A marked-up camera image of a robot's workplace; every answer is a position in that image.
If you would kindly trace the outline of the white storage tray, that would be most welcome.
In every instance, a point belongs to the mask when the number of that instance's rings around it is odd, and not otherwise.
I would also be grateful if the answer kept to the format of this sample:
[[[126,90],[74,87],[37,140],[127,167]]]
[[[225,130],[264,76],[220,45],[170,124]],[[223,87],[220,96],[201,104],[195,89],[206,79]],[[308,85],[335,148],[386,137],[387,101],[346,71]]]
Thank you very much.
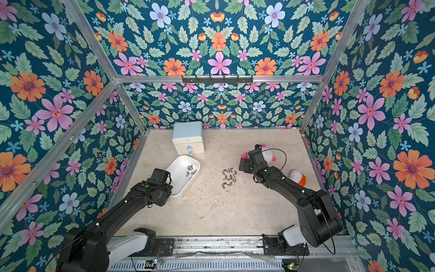
[[[198,171],[195,175],[186,177],[187,167],[191,164],[198,168]],[[170,197],[181,198],[200,174],[200,169],[200,162],[190,156],[182,155],[175,159],[167,168],[172,177],[173,189]]]

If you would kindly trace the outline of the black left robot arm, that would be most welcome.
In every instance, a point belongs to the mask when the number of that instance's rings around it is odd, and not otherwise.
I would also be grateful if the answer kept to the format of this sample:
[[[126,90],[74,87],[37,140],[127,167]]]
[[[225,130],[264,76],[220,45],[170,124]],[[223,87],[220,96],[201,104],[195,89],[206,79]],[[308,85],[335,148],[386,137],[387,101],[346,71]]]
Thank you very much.
[[[172,192],[168,171],[154,169],[151,177],[134,185],[130,192],[108,212],[84,228],[73,228],[62,242],[56,271],[105,272],[117,262],[138,252],[156,253],[156,232],[136,228],[130,235],[114,235],[136,213],[146,207],[164,206]]]

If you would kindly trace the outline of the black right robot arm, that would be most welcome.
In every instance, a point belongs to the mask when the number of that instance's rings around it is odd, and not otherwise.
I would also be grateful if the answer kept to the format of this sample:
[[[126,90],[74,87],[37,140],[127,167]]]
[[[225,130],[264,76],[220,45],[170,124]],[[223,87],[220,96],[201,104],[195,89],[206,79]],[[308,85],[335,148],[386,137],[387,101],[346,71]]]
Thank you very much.
[[[288,177],[268,165],[264,155],[267,151],[262,145],[255,145],[242,155],[239,170],[253,175],[254,182],[278,192],[296,208],[299,223],[280,232],[278,240],[290,247],[300,244],[318,247],[342,232],[342,220],[329,194],[306,188],[304,176],[297,170],[292,170],[292,176]]]

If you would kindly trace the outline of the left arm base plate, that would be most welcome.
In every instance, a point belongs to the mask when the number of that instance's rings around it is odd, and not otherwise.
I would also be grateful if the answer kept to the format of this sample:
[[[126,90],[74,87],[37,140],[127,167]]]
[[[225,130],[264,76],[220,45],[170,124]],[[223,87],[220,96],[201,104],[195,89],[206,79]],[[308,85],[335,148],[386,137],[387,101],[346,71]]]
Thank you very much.
[[[150,245],[140,252],[134,253],[131,257],[169,257],[174,250],[174,238],[155,238]]]

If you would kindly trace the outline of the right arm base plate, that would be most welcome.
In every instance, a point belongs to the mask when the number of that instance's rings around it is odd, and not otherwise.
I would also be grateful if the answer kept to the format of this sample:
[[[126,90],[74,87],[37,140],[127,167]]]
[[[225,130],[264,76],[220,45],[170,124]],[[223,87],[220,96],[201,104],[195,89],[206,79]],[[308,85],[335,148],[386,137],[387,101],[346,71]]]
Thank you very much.
[[[264,255],[299,256],[309,255],[306,239],[299,225],[292,225],[278,233],[276,238],[262,234]]]

